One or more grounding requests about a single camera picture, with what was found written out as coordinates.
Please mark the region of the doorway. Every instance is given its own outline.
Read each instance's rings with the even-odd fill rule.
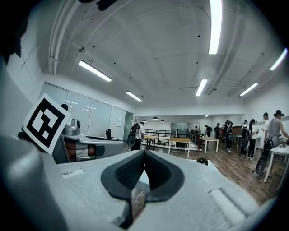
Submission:
[[[133,114],[126,111],[126,116],[125,116],[125,126],[124,126],[124,131],[123,131],[123,141],[127,142],[127,137],[130,133],[130,129],[132,127],[133,123]]]

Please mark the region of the office chair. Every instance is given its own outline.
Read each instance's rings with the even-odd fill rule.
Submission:
[[[109,128],[105,131],[105,134],[107,135],[107,138],[108,138],[108,139],[113,138],[113,137],[112,137],[112,131],[111,131]]]

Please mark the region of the white table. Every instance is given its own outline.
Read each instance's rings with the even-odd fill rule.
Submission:
[[[256,137],[256,143],[255,143],[255,150],[254,150],[254,152],[256,151],[258,139],[260,139],[260,142],[261,142],[261,136],[257,136],[257,137]]]
[[[268,170],[267,170],[265,179],[264,179],[264,183],[266,183],[266,181],[267,181],[267,179],[268,179],[268,176],[269,176],[269,173],[270,173],[270,169],[271,169],[271,167],[272,167],[274,155],[289,156],[289,146],[286,146],[285,148],[276,147],[276,148],[271,149],[270,164],[269,164],[269,167],[268,167]],[[283,183],[283,181],[284,181],[284,179],[285,179],[286,172],[287,172],[287,170],[288,170],[288,164],[289,164],[289,159],[287,160],[287,164],[286,164],[286,167],[285,167],[285,171],[284,171],[284,173],[283,173],[283,176],[282,176],[281,182],[280,182],[280,184],[279,184],[279,186],[278,186],[278,188],[277,188],[277,191],[279,190],[280,186],[282,185],[282,183]]]
[[[207,143],[209,143],[208,148],[210,148],[210,141],[217,141],[217,148],[216,148],[216,153],[218,152],[218,146],[219,146],[219,139],[216,138],[211,138],[211,137],[201,137],[201,140],[205,141],[205,154],[207,152]]]
[[[168,154],[170,154],[170,151],[171,151],[171,142],[178,142],[178,143],[186,143],[188,144],[188,157],[189,157],[189,154],[190,154],[190,143],[191,143],[191,140],[189,138],[178,138],[178,137],[171,137],[168,141]]]
[[[237,147],[239,146],[239,138],[242,137],[241,135],[235,135],[235,143],[237,138]]]

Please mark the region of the wooden floor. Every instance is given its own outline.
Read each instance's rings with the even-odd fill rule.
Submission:
[[[168,153],[168,148],[156,147],[155,151]],[[261,151],[257,150],[254,153],[253,161],[241,159],[240,147],[237,148],[235,144],[232,145],[232,152],[228,152],[225,144],[220,142],[218,153],[215,151],[216,144],[215,142],[211,142],[206,154],[204,150],[201,152],[190,152],[190,156],[187,157],[187,152],[171,149],[171,155],[192,160],[205,157],[212,161],[222,175],[244,188],[260,205],[277,195],[276,189],[281,181],[285,167],[284,157],[280,161],[280,156],[278,156],[273,169],[273,176],[269,177],[267,182],[264,183],[265,174],[260,176],[252,173],[252,170],[256,167],[256,162],[261,156]],[[133,190],[132,210],[134,218],[138,217],[143,210],[144,198],[145,194],[143,192],[136,189]]]

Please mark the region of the fluorescent ceiling light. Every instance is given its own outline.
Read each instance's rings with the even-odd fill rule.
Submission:
[[[251,87],[249,87],[246,91],[244,91],[240,96],[247,94],[249,91],[251,91],[257,85],[258,85],[257,83],[254,83]]]
[[[196,96],[200,96],[200,94],[201,94],[202,91],[204,90],[204,87],[205,87],[207,81],[208,81],[207,79],[202,79],[202,81],[201,81],[201,83],[200,83],[200,86],[199,86],[199,89],[198,89],[198,91],[197,91]]]
[[[130,95],[131,97],[135,98],[137,101],[142,101],[140,98],[138,98],[137,96],[135,96],[133,93],[131,92],[126,92],[128,95]]]
[[[211,40],[209,54],[217,54],[222,27],[222,0],[210,0]]]
[[[87,107],[98,110],[97,108],[94,108],[94,107],[90,107],[90,106],[87,106]]]
[[[270,67],[270,70],[274,70],[279,64],[280,62],[282,62],[282,60],[285,58],[285,56],[287,55],[287,48],[284,49],[283,53],[280,55],[280,57],[277,59],[277,61]]]
[[[112,81],[112,79],[110,77],[108,77],[107,75],[105,75],[104,73],[100,72],[99,70],[95,69],[93,66],[87,64],[86,62],[84,62],[83,60],[80,61],[79,63],[80,66],[86,68],[87,70],[90,70],[91,72],[95,73],[97,76],[105,79],[106,81],[110,82]]]
[[[71,102],[71,101],[68,101],[68,100],[66,100],[66,102],[69,102],[69,103],[74,103],[74,102]],[[78,104],[78,103],[75,103],[75,104]]]

